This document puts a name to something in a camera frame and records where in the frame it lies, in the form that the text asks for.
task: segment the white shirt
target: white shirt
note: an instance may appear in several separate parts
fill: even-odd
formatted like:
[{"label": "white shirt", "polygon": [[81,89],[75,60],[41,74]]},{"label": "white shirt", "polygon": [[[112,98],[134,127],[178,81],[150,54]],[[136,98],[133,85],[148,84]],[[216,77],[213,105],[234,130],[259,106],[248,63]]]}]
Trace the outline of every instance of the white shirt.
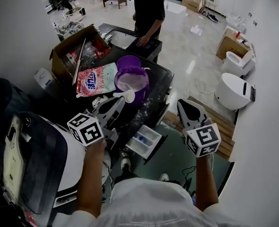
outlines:
[{"label": "white shirt", "polygon": [[117,183],[98,218],[85,211],[58,213],[54,227],[240,227],[214,204],[197,209],[189,193],[174,183],[132,178]]}]

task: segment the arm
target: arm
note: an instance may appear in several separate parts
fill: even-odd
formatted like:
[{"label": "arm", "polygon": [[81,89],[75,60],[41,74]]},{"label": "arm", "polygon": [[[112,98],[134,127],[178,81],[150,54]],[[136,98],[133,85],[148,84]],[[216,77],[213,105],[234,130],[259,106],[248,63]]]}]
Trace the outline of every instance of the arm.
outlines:
[{"label": "arm", "polygon": [[217,190],[208,156],[196,160],[196,206],[201,211],[218,203]]},{"label": "arm", "polygon": [[154,24],[150,28],[150,30],[146,33],[145,36],[141,37],[140,40],[138,41],[138,46],[144,46],[145,44],[148,43],[150,40],[151,36],[156,32],[156,30],[162,25],[163,20],[155,20]]},{"label": "arm", "polygon": [[100,215],[102,165],[106,142],[100,140],[88,147],[77,190],[77,210],[86,211],[96,218]]}]

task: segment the sleeve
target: sleeve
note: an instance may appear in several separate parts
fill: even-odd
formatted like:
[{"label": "sleeve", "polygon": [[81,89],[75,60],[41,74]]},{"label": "sleeve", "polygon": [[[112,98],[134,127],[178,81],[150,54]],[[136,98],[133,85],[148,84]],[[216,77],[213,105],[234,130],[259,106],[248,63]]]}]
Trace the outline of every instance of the sleeve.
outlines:
[{"label": "sleeve", "polygon": [[164,20],[164,18],[166,17],[164,12],[164,0],[155,0],[155,2],[157,3],[155,6],[156,19]]},{"label": "sleeve", "polygon": [[248,227],[248,225],[243,225],[236,222],[232,218],[225,215],[220,207],[220,204],[213,204],[204,210],[204,214],[213,220],[219,227]]},{"label": "sleeve", "polygon": [[71,215],[58,213],[54,219],[53,227],[89,227],[96,218],[86,211],[75,211]]}]

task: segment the cardboard box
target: cardboard box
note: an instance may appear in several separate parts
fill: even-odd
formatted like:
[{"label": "cardboard box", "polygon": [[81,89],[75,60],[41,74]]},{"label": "cardboard box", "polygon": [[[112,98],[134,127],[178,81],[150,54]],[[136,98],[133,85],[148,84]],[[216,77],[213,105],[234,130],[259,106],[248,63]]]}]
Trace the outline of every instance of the cardboard box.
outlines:
[{"label": "cardboard box", "polygon": [[82,44],[85,38],[87,38],[87,41],[92,41],[93,45],[102,51],[110,48],[108,44],[101,38],[94,25],[90,25],[66,38],[54,49],[52,49],[50,55],[50,59],[53,59],[52,73],[56,76],[57,80],[65,87],[71,87],[74,75],[72,75],[65,68],[60,58],[63,57],[71,49],[75,48],[77,45]]},{"label": "cardboard box", "polygon": [[218,50],[216,56],[220,59],[226,58],[227,51],[233,52],[235,55],[238,55],[240,58],[250,50],[249,47],[246,47],[244,44],[239,43],[236,39],[236,32],[227,28],[222,39],[219,42]]},{"label": "cardboard box", "polygon": [[182,0],[181,4],[197,13],[203,9],[203,0]]}]

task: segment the plastic bag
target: plastic bag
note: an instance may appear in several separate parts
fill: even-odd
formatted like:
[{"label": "plastic bag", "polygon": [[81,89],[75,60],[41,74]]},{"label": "plastic bag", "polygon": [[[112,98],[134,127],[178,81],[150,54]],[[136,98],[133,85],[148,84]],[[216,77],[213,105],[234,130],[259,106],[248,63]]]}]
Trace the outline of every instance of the plastic bag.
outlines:
[{"label": "plastic bag", "polygon": [[78,73],[77,96],[93,96],[114,91],[114,78],[117,73],[115,63],[87,69]]},{"label": "plastic bag", "polygon": [[[76,64],[78,61],[78,56],[81,51],[81,44],[74,47],[68,53],[66,53],[61,61],[65,68],[70,72],[71,75],[74,75]],[[81,68],[86,69],[90,68],[93,63],[97,60],[97,56],[95,54],[96,48],[92,45],[91,42],[86,42],[83,48],[83,52],[81,55]]]}]

